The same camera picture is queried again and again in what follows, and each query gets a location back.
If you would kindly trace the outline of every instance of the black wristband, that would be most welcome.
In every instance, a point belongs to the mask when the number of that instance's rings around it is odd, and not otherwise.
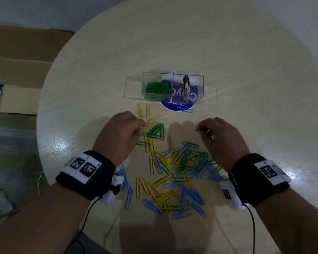
[[[97,164],[93,165],[82,158],[73,159],[55,180],[92,201],[109,191],[116,167],[108,158],[96,151],[85,151],[84,154],[94,158]]]
[[[253,207],[277,192],[283,192],[290,186],[288,182],[273,185],[269,179],[254,165],[266,161],[259,154],[248,154],[238,160],[229,173],[239,199]]]

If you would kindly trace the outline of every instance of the cardboard box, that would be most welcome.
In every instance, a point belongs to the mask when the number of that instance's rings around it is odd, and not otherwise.
[[[37,113],[46,75],[73,34],[57,29],[0,25],[0,81],[4,85],[1,112]]]

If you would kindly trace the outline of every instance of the white wall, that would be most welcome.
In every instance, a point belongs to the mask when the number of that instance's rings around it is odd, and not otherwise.
[[[0,23],[78,31],[124,0],[0,0]],[[308,46],[318,61],[318,0],[252,0]]]

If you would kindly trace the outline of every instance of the wristband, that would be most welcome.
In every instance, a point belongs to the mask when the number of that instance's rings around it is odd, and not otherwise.
[[[283,192],[291,179],[274,162],[255,153],[238,160],[229,173],[239,199],[256,207],[267,197]]]
[[[109,190],[115,195],[120,185],[111,186],[115,165],[96,151],[85,151],[78,157],[72,158],[56,177],[62,186],[92,201],[102,197]]]

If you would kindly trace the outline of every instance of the round table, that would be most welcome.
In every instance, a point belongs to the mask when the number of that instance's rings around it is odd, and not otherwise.
[[[38,146],[50,184],[73,155],[90,149],[117,112],[137,114],[142,71],[194,71],[205,75],[205,95],[193,113],[152,102],[166,138],[163,151],[192,141],[205,150],[196,121],[221,117],[236,126],[251,151],[273,160],[291,186],[318,208],[318,65],[297,37],[243,0],[129,0],[103,12],[66,44],[52,65],[39,104]],[[148,153],[136,146],[126,168],[154,182]],[[219,185],[192,184],[206,201],[208,218],[171,220],[125,193],[97,203],[84,232],[113,253],[251,253],[249,212],[233,211]],[[257,253],[278,248],[257,214]]]

